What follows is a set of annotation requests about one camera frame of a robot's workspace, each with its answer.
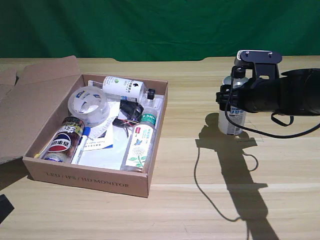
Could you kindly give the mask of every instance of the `open cardboard box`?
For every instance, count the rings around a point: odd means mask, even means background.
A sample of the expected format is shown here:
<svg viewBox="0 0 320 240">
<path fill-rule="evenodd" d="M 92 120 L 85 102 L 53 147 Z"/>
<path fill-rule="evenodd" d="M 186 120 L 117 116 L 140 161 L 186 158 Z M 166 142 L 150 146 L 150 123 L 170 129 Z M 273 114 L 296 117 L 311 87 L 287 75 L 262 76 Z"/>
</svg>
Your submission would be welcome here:
<svg viewBox="0 0 320 240">
<path fill-rule="evenodd" d="M 146 173 L 60 163 L 33 158 L 69 116 L 68 99 L 89 80 L 105 75 L 81 74 L 75 56 L 27 66 L 14 86 L 16 73 L 0 74 L 0 164 L 22 158 L 36 181 L 148 197 L 168 99 L 168 82 L 130 78 L 164 95 L 162 113 Z"/>
</svg>

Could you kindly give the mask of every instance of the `box lid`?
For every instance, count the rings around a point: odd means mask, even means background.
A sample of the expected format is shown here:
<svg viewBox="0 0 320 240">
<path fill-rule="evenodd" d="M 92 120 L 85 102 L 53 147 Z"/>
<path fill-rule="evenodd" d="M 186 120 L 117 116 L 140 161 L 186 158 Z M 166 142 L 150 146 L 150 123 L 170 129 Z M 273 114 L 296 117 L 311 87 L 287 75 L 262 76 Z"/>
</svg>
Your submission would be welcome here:
<svg viewBox="0 0 320 240">
<path fill-rule="evenodd" d="M 16 68 L 9 68 L 0 72 L 0 102 L 16 84 Z"/>
<path fill-rule="evenodd" d="M 75 56 L 24 69 L 15 87 L 0 101 L 0 164 L 26 155 L 62 101 L 68 111 L 67 99 L 80 76 Z M 2 82 L 10 80 L 4 75 Z"/>
</svg>

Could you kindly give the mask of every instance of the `blue marker cap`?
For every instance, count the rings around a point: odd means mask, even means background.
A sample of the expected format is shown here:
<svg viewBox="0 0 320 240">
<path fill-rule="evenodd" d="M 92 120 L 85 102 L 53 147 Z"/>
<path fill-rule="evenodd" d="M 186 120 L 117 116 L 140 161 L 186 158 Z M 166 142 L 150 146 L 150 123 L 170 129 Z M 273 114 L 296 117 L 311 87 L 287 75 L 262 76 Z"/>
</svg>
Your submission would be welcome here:
<svg viewBox="0 0 320 240">
<path fill-rule="evenodd" d="M 91 128 L 89 126 L 85 126 L 82 135 L 89 136 L 90 130 Z"/>
</svg>

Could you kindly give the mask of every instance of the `wood grain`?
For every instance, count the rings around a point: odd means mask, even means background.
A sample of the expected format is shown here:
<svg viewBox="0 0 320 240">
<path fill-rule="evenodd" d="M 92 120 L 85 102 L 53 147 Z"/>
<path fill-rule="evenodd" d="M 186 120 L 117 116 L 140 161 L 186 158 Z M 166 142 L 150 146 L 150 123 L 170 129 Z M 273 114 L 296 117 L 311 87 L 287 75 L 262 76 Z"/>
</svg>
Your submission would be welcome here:
<svg viewBox="0 0 320 240">
<path fill-rule="evenodd" d="M 41 61 L 0 58 L 0 70 L 21 71 Z M 1 224 L 0 239 L 318 240 L 320 131 L 287 140 L 250 132 L 236 139 L 220 134 L 215 96 L 233 62 L 233 57 L 185 62 L 79 59 L 83 73 L 169 82 L 150 196 L 36 182 L 25 176 L 20 162 L 0 166 L 5 182 L 0 193 L 15 207 Z M 319 66 L 320 56 L 286 56 L 279 71 Z M 245 124 L 286 135 L 318 122 L 318 117 L 297 117 L 292 126 L 281 127 L 269 113 L 255 113 L 248 114 Z M 195 183 L 197 160 L 196 180 L 212 203 Z M 258 168 L 249 171 L 256 160 Z"/>
</svg>

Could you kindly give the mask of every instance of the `water bottle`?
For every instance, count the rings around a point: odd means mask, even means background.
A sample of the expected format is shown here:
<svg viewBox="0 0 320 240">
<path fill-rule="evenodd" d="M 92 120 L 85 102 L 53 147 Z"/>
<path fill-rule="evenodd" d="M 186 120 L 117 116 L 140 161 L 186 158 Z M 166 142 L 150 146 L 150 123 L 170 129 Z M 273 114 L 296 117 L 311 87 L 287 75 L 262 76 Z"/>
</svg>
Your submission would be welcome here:
<svg viewBox="0 0 320 240">
<path fill-rule="evenodd" d="M 146 98 L 142 100 L 143 112 L 140 123 L 134 126 L 129 139 L 120 170 L 144 172 L 151 160 L 151 150 L 156 134 L 158 112 L 154 108 L 155 91 L 149 89 Z"/>
<path fill-rule="evenodd" d="M 241 87 L 244 83 L 248 81 L 246 77 L 246 70 L 244 68 L 237 68 L 233 73 L 233 89 Z M 227 76 L 223 81 L 223 85 L 230 85 L 231 84 L 231 75 Z M 243 126 L 245 124 L 246 119 L 246 112 L 242 109 L 239 109 L 235 106 L 230 106 L 230 111 L 227 111 L 229 118 L 232 122 Z M 218 128 L 220 131 L 227 135 L 237 136 L 243 130 L 242 128 L 236 127 L 232 123 L 228 121 L 225 115 L 225 110 L 219 111 L 219 118 L 218 118 Z"/>
</svg>

